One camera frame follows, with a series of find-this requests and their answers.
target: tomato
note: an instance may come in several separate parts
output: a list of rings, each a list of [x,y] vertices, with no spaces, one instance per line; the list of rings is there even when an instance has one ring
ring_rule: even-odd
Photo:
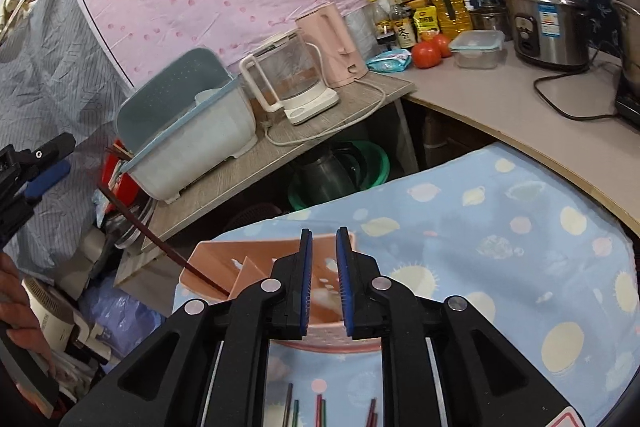
[[[442,58],[447,58],[451,56],[451,50],[449,49],[449,44],[451,43],[451,39],[442,33],[437,34],[431,42],[436,44],[440,48],[440,55]]]
[[[442,62],[440,49],[433,41],[418,42],[411,50],[416,68],[433,68]]]

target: human hand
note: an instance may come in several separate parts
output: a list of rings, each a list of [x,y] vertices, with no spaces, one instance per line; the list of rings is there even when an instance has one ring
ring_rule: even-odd
[[[20,284],[20,274],[11,258],[0,252],[0,321],[13,329],[7,330],[9,339],[19,347],[44,357],[54,374],[51,349],[40,329],[38,318],[29,306],[27,291]]]

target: plastic food container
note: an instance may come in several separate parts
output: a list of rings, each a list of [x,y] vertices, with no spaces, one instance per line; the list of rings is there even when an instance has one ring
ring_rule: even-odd
[[[200,96],[203,91],[208,97]],[[254,113],[239,79],[202,48],[183,55],[127,100],[117,126],[127,148],[136,152],[122,172],[149,196],[167,202],[257,142]]]
[[[498,65],[504,45],[504,33],[495,30],[472,30],[458,35],[449,49],[459,68],[492,70]]]

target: white kettle base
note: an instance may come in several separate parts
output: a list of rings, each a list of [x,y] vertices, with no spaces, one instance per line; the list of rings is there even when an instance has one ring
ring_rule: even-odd
[[[329,109],[338,103],[340,97],[330,87],[327,87],[320,96],[310,100],[304,105],[299,105],[293,109],[285,109],[284,114],[293,125],[303,123],[316,114]]]

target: plastic bag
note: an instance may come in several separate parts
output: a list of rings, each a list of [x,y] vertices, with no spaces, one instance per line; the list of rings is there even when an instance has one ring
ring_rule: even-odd
[[[369,7],[365,6],[344,16],[344,22],[353,38],[353,43],[365,60],[378,54],[376,27],[367,8]]]
[[[367,60],[367,68],[376,73],[398,73],[411,64],[411,52],[408,50],[391,50],[383,52]]]
[[[78,307],[87,322],[104,327],[98,339],[122,359],[160,326],[164,317],[114,288],[114,280],[115,274],[112,274],[89,286],[78,299]]]

